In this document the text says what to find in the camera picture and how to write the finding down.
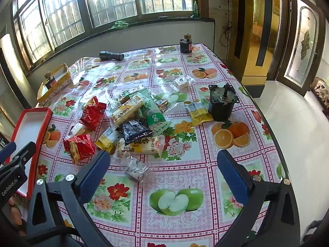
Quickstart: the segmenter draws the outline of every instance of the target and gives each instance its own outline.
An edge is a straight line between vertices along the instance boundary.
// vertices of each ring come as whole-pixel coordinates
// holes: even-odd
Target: white floor
[[[329,120],[313,93],[302,97],[280,82],[267,81],[255,101],[287,163],[303,235],[329,208]]]

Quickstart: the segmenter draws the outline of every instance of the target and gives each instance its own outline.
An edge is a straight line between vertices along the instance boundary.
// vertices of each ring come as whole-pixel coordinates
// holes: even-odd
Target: red tray
[[[12,141],[16,143],[16,151],[5,161],[9,163],[27,143],[33,141],[37,151],[25,164],[27,181],[18,189],[18,194],[30,199],[36,178],[37,162],[42,145],[53,112],[47,107],[23,110],[12,135]]]

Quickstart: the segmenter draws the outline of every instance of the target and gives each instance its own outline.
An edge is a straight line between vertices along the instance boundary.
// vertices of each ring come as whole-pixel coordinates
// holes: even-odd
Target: green cloth
[[[114,23],[114,25],[110,29],[126,29],[126,28],[128,28],[128,25],[129,25],[129,23],[118,20]]]

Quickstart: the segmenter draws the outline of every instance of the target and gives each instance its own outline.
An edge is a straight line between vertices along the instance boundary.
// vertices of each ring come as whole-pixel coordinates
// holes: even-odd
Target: snack package
[[[92,131],[89,130],[86,126],[81,123],[77,123],[75,126],[72,127],[71,131],[69,132],[69,136],[79,136],[79,135],[86,135],[91,133]]]
[[[200,101],[184,102],[192,118],[192,125],[197,126],[204,121],[213,121],[213,116],[203,107]]]
[[[147,125],[154,131],[153,136],[158,136],[171,125],[171,122],[166,121],[148,89],[144,88],[137,95],[144,101],[144,105],[141,106],[140,110],[147,121]]]
[[[125,145],[124,139],[121,138],[116,146],[116,156],[122,158],[125,151],[129,152],[131,155],[158,153],[161,156],[165,143],[164,138],[164,136],[144,137],[127,146]]]
[[[109,127],[97,139],[95,145],[98,146],[100,149],[111,153],[112,150],[116,148],[116,144],[118,143],[120,138],[122,138],[122,134],[119,131],[113,130],[111,127]]]
[[[143,183],[150,174],[150,166],[137,160],[127,151],[123,154],[121,163],[125,166],[126,174],[139,183]]]
[[[75,165],[95,153],[95,145],[90,134],[66,137],[63,144]]]
[[[128,119],[128,117],[137,111],[144,101],[138,95],[133,96],[127,102],[123,103],[113,114],[110,116],[112,128],[118,128],[120,124]]]
[[[121,124],[121,131],[126,145],[153,134],[153,131],[142,124],[140,120],[125,121]]]
[[[96,127],[104,116],[106,110],[106,104],[98,102],[96,96],[93,96],[86,104],[82,116],[79,120],[88,129],[95,131]]]
[[[112,97],[112,100],[115,103],[119,103],[119,105],[118,105],[118,107],[119,107],[120,105],[126,103],[129,99],[131,99],[134,96],[134,94],[136,94],[137,92],[139,92],[142,89],[143,89],[142,85],[134,87],[134,88],[130,88],[128,90],[125,90],[121,94],[118,94],[118,95]]]
[[[151,95],[154,103],[157,104],[160,111],[162,113],[164,113],[169,107],[168,99],[166,99],[156,93],[153,93],[153,92],[151,92],[150,95]]]
[[[174,80],[173,85],[178,89],[179,92],[182,92],[183,89],[189,87],[193,82],[195,82],[195,79],[190,76],[180,76]]]

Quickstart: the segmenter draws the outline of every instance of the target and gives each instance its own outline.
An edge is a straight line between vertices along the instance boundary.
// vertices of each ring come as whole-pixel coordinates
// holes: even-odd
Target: jar lid
[[[184,39],[191,40],[192,35],[191,34],[184,34]]]

